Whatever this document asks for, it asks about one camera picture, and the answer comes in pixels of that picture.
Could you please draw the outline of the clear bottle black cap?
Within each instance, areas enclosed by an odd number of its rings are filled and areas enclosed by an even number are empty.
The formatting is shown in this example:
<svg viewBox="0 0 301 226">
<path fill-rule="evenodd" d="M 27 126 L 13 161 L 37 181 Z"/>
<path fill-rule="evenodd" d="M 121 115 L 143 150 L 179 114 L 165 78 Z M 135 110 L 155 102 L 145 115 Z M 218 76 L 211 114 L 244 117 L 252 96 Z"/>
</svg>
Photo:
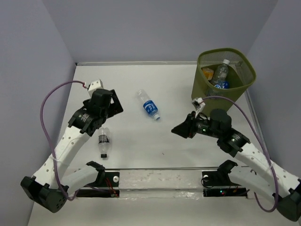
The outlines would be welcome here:
<svg viewBox="0 0 301 226">
<path fill-rule="evenodd" d="M 98 130 L 98 148 L 100 157 L 102 159 L 107 159 L 111 149 L 111 132 L 108 128 L 101 127 Z"/>
</svg>

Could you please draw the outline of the blue label bottle white cap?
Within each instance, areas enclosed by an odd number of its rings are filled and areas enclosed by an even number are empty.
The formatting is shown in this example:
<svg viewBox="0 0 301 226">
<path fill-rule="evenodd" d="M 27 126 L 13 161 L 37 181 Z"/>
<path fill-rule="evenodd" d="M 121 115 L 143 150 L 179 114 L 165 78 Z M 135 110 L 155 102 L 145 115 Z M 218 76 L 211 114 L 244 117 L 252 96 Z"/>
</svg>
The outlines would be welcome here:
<svg viewBox="0 0 301 226">
<path fill-rule="evenodd" d="M 219 81 L 214 85 L 218 89 L 229 89 L 230 84 L 228 81 Z"/>
</svg>

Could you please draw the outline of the yellow label drink bottle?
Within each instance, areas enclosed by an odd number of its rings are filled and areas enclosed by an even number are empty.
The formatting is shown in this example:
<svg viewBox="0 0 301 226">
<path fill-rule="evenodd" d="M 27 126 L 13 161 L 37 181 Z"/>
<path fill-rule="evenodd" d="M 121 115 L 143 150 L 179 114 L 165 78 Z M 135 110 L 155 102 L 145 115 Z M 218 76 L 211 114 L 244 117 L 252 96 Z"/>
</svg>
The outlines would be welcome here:
<svg viewBox="0 0 301 226">
<path fill-rule="evenodd" d="M 210 81 L 214 75 L 214 70 L 210 68 L 202 68 L 202 72 L 208 81 Z"/>
</svg>

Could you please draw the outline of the clear crushed bottle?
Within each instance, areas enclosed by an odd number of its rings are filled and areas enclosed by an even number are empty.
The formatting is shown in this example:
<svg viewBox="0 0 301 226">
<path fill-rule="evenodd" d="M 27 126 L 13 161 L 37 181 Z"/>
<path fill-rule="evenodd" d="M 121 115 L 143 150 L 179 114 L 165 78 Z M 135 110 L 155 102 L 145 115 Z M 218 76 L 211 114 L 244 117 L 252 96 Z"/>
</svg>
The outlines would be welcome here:
<svg viewBox="0 0 301 226">
<path fill-rule="evenodd" d="M 229 73 L 229 64 L 230 61 L 228 59 L 224 59 L 222 64 L 217 67 L 214 71 L 213 77 L 210 80 L 210 83 L 216 88 L 222 88 L 223 83 L 225 82 L 227 75 Z"/>
</svg>

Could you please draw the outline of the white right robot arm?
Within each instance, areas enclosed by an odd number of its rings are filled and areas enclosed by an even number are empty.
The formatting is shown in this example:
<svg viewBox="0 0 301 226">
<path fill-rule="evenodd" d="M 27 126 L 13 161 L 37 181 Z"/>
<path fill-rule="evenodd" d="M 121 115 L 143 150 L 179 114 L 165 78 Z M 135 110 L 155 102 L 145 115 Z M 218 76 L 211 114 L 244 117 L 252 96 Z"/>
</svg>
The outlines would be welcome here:
<svg viewBox="0 0 301 226">
<path fill-rule="evenodd" d="M 232 119 L 222 109 L 214 109 L 207 118 L 195 111 L 171 130 L 183 138 L 202 134 L 217 139 L 218 147 L 234 159 L 247 165 L 238 166 L 227 160 L 216 171 L 220 184 L 229 182 L 245 186 L 271 203 L 286 219 L 296 222 L 301 216 L 301 180 L 297 176 L 268 161 L 250 139 L 232 127 Z"/>
</svg>

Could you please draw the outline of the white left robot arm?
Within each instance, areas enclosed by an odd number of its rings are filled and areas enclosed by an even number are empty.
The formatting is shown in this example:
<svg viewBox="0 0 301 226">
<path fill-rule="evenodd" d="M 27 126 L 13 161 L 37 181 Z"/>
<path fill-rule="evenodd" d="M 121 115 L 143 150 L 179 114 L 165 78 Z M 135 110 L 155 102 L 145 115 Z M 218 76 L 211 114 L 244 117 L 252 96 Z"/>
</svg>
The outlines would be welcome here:
<svg viewBox="0 0 301 226">
<path fill-rule="evenodd" d="M 96 89 L 68 122 L 65 132 L 45 163 L 33 176 L 25 176 L 21 187 L 27 196 L 52 213 L 58 212 L 69 195 L 86 185 L 99 186 L 105 178 L 105 167 L 90 161 L 84 167 L 65 175 L 81 147 L 101 128 L 108 118 L 123 112 L 115 90 Z"/>
</svg>

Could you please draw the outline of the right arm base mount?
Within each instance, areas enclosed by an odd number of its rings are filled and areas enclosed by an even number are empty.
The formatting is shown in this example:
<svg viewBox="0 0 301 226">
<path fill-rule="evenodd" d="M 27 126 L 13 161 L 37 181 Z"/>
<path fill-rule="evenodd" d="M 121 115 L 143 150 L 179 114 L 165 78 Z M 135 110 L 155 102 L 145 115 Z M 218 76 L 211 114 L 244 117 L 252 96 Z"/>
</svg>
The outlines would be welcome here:
<svg viewBox="0 0 301 226">
<path fill-rule="evenodd" d="M 204 197 L 247 197 L 249 190 L 233 183 L 229 174 L 238 164 L 226 160 L 216 170 L 203 171 L 200 180 Z"/>
</svg>

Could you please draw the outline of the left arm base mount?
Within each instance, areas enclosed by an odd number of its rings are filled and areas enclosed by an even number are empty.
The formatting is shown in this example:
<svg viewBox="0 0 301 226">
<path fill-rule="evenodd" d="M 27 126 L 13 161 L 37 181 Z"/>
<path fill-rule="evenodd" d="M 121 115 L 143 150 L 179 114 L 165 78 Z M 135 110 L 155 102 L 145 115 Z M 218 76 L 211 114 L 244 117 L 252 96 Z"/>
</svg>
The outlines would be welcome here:
<svg viewBox="0 0 301 226">
<path fill-rule="evenodd" d="M 103 165 L 94 161 L 86 164 L 98 171 L 96 180 L 84 188 L 80 189 L 76 197 L 78 198 L 119 198 L 119 172 L 106 171 Z"/>
</svg>

